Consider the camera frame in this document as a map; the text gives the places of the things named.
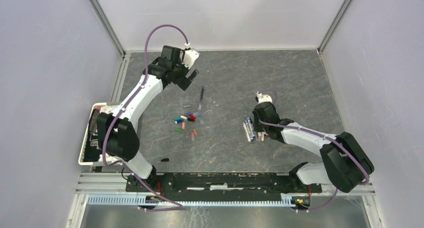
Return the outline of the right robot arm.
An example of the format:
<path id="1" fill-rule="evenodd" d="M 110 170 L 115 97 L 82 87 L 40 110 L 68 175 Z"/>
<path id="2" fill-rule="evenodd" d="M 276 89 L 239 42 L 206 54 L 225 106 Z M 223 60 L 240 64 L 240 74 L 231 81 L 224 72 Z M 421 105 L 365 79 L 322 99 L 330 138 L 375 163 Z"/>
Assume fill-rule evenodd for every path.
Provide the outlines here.
<path id="1" fill-rule="evenodd" d="M 290 171 L 288 184 L 293 191 L 302 192 L 312 184 L 332 184 L 337 190 L 349 193 L 370 181 L 374 165 L 352 134 L 319 132 L 291 119 L 282 119 L 269 101 L 257 104 L 252 114 L 256 132 L 264 132 L 272 140 L 321 158 L 320 163 L 303 162 Z"/>

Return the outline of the blue clear capped pen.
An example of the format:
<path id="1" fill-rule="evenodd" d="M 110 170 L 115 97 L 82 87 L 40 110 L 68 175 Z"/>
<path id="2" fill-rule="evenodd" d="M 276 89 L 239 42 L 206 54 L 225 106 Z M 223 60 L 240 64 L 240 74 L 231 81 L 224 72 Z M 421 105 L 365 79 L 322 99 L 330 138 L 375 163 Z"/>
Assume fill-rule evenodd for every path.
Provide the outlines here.
<path id="1" fill-rule="evenodd" d="M 250 141 L 253 142 L 255 140 L 255 138 L 254 138 L 254 135 L 252 133 L 252 130 L 250 129 L 250 126 L 249 126 L 249 123 L 248 123 L 248 120 L 247 119 L 244 121 L 244 125 L 246 127 L 247 134 L 249 136 Z"/>

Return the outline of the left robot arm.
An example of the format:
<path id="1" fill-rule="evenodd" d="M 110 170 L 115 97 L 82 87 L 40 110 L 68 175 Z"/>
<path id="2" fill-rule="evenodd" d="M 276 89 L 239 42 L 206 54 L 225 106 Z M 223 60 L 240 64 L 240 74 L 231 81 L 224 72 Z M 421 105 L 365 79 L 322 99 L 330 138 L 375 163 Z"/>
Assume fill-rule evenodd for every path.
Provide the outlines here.
<path id="1" fill-rule="evenodd" d="M 120 164 L 138 176 L 138 185 L 145 192 L 153 191 L 157 178 L 152 175 L 154 167 L 140 151 L 137 122 L 152 100 L 170 84 L 186 91 L 198 75 L 192 69 L 200 53 L 190 47 L 180 49 L 165 45 L 161 54 L 147 65 L 130 94 L 112 111 L 101 112 L 96 120 L 98 145 L 102 151 L 103 164 L 108 166 L 106 156 L 116 158 L 111 165 Z"/>

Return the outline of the brown capped white marker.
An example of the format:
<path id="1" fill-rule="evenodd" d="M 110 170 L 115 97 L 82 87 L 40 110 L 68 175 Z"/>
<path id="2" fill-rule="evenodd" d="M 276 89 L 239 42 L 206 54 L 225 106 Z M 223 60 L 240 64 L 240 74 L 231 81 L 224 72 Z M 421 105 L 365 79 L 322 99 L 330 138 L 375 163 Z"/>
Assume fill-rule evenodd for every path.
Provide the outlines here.
<path id="1" fill-rule="evenodd" d="M 247 142 L 251 144 L 252 143 L 252 139 L 251 139 L 251 136 L 250 136 L 249 131 L 247 129 L 247 126 L 246 126 L 246 124 L 244 122 L 242 123 L 242 126 L 243 126 L 243 129 L 244 129 L 246 138 L 247 138 Z"/>

